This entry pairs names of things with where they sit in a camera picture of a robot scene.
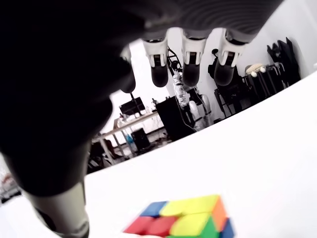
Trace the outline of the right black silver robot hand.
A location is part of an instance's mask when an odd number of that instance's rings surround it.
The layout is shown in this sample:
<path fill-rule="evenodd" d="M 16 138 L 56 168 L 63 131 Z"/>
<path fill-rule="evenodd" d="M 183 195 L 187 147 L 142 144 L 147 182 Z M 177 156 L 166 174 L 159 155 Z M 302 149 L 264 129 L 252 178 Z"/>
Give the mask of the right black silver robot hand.
<path fill-rule="evenodd" d="M 186 82 L 204 43 L 239 56 L 279 0 L 3 0 L 0 3 L 0 151 L 36 215 L 62 238 L 89 236 L 84 176 L 110 95 L 133 89 L 128 45 L 142 39 L 153 82 L 166 85 L 166 32 L 184 31 Z"/>

